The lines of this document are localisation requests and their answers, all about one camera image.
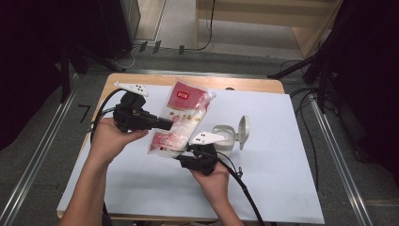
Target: metal rail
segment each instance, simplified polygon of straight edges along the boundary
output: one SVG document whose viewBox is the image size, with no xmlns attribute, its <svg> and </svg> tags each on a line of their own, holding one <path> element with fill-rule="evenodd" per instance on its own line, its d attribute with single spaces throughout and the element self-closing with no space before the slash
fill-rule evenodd
<svg viewBox="0 0 399 226">
<path fill-rule="evenodd" d="M 17 216 L 18 211 L 20 210 L 20 207 L 24 202 L 24 199 L 26 198 L 26 195 L 34 182 L 36 175 L 39 172 L 40 166 L 44 161 L 44 158 L 48 153 L 51 144 L 53 143 L 58 128 L 65 118 L 68 109 L 70 108 L 79 81 L 80 75 L 76 73 L 72 78 L 71 94 L 64 102 L 64 104 L 59 105 L 52 121 L 50 122 L 50 125 L 47 127 L 47 130 L 40 141 L 38 148 L 30 159 L 30 162 L 27 165 L 24 174 L 11 192 L 7 205 L 0 216 L 0 225 L 12 225 L 12 222 Z"/>
<path fill-rule="evenodd" d="M 338 146 L 337 140 L 335 139 L 334 134 L 332 133 L 328 124 L 326 115 L 321 113 L 316 102 L 311 102 L 311 106 L 320 124 L 320 128 L 323 131 L 323 135 L 331 152 L 332 159 L 334 160 L 337 171 L 340 174 L 341 180 L 343 181 L 343 187 L 348 195 L 350 203 L 352 204 L 352 208 L 355 212 L 356 218 L 358 219 L 359 225 L 374 225 L 366 209 L 364 200 L 361 197 L 355 181 L 352 178 L 349 168 L 346 166 L 340 147 Z"/>
</svg>

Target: white tabletop surface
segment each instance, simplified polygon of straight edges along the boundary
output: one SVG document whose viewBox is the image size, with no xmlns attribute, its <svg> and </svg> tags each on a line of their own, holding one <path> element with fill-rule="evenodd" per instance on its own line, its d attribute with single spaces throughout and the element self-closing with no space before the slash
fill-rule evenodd
<svg viewBox="0 0 399 226">
<path fill-rule="evenodd" d="M 150 96 L 143 108 L 160 114 L 170 87 L 147 86 Z M 243 151 L 234 145 L 231 160 L 244 172 L 242 178 L 263 220 L 276 222 L 324 223 L 320 202 L 311 177 L 289 95 L 250 91 L 209 89 L 217 97 L 211 102 L 200 131 L 211 132 L 217 124 L 238 129 L 249 116 L 250 134 Z M 120 102 L 115 95 L 106 108 Z M 135 141 L 108 169 L 105 203 L 110 215 L 216 218 L 199 185 L 179 161 L 147 154 L 152 132 Z M 65 211 L 88 155 L 85 145 L 58 205 Z M 231 177 L 229 198 L 242 220 L 256 216 L 241 187 Z"/>
</svg>

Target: forearm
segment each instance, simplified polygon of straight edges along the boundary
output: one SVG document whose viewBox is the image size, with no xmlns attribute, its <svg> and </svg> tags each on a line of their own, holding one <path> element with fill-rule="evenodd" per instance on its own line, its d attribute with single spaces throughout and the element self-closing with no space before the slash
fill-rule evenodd
<svg viewBox="0 0 399 226">
<path fill-rule="evenodd" d="M 102 225 L 106 171 L 88 157 L 60 225 Z"/>
<path fill-rule="evenodd" d="M 217 217 L 224 226 L 241 226 L 244 225 L 241 219 L 237 216 L 229 201 L 211 203 Z"/>
</svg>

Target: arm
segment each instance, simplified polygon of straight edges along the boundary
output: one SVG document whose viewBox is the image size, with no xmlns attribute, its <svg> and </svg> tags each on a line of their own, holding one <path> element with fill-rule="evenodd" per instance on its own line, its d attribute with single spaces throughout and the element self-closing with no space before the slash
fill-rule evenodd
<svg viewBox="0 0 399 226">
<path fill-rule="evenodd" d="M 99 121 L 88 158 L 59 225 L 102 224 L 108 165 L 128 143 L 147 134 L 147 130 L 122 133 L 112 118 Z"/>
<path fill-rule="evenodd" d="M 191 171 L 199 182 L 203 194 L 214 208 L 222 225 L 244 225 L 232 208 L 228 198 L 229 172 L 220 163 L 215 166 L 214 172 L 205 176 L 198 171 Z"/>
</svg>

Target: plastic bag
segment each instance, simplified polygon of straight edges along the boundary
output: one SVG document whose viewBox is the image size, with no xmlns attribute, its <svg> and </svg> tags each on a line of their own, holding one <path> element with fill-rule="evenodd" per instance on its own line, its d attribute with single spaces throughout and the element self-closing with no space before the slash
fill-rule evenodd
<svg viewBox="0 0 399 226">
<path fill-rule="evenodd" d="M 216 94 L 207 89 L 177 81 L 159 117 L 172 120 L 169 131 L 156 129 L 149 153 L 176 157 L 185 151 L 187 142 L 206 115 L 209 103 Z"/>
</svg>

